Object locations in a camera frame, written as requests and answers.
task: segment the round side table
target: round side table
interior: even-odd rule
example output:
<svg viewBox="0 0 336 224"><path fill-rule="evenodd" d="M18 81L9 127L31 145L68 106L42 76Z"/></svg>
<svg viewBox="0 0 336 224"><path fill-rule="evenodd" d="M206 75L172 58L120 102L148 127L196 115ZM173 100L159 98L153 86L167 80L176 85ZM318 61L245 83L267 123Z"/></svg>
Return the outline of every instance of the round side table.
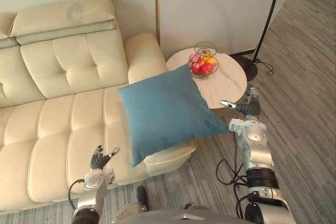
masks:
<svg viewBox="0 0 336 224"><path fill-rule="evenodd" d="M189 55L194 52L194 48L177 52L167 61L168 69L174 70L188 63ZM247 85L243 69L233 58L226 54L216 54L215 57L219 62L219 69L210 76L194 78L210 109L222 108L220 100L238 101L245 93Z"/></svg>

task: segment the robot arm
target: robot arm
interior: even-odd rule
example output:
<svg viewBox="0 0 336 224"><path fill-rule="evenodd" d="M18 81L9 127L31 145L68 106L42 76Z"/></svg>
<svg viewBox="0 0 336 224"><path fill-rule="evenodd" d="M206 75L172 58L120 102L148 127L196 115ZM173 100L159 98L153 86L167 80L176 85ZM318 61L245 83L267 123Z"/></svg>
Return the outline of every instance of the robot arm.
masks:
<svg viewBox="0 0 336 224"><path fill-rule="evenodd" d="M107 184L114 181L113 170L103 170L108 161L119 152L115 148L103 156L103 148L99 145L94 151L90 172L85 176L84 190L78 200L71 224L98 224L107 194Z"/></svg>
<svg viewBox="0 0 336 224"><path fill-rule="evenodd" d="M267 146L266 126L259 121L260 103L256 88L249 85L245 104L220 103L244 114L244 120L232 119L229 129L238 134L237 145L243 154L243 167L247 176L249 204L245 210L245 219L260 224L295 224L279 189Z"/></svg>

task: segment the sofa headrest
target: sofa headrest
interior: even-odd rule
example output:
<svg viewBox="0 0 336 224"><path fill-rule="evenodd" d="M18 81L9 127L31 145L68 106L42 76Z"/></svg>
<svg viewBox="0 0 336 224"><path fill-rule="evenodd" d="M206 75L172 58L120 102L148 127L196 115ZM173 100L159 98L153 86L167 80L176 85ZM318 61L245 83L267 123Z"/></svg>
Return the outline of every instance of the sofa headrest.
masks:
<svg viewBox="0 0 336 224"><path fill-rule="evenodd" d="M73 0L20 10L10 37L25 45L115 26L111 0Z"/></svg>
<svg viewBox="0 0 336 224"><path fill-rule="evenodd" d="M0 49L18 45L15 38L9 37L15 15L0 13Z"/></svg>

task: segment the sofa armrest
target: sofa armrest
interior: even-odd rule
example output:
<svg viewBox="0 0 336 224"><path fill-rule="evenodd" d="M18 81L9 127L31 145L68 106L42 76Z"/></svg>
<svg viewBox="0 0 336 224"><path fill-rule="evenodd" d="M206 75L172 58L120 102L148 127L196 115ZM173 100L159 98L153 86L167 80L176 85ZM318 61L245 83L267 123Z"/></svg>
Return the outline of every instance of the sofa armrest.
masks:
<svg viewBox="0 0 336 224"><path fill-rule="evenodd" d="M125 43L129 84L168 71L161 49L154 36L141 33Z"/></svg>

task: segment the lamp base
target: lamp base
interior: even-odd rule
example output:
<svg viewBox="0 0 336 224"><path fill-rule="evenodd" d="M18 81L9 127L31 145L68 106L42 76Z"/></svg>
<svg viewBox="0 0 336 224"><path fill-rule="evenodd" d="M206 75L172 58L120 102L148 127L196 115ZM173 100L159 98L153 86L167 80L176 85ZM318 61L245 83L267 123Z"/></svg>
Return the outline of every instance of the lamp base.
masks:
<svg viewBox="0 0 336 224"><path fill-rule="evenodd" d="M254 79L257 76L258 68L255 63L244 56L232 56L232 58L238 62L241 68L244 70L247 81Z"/></svg>

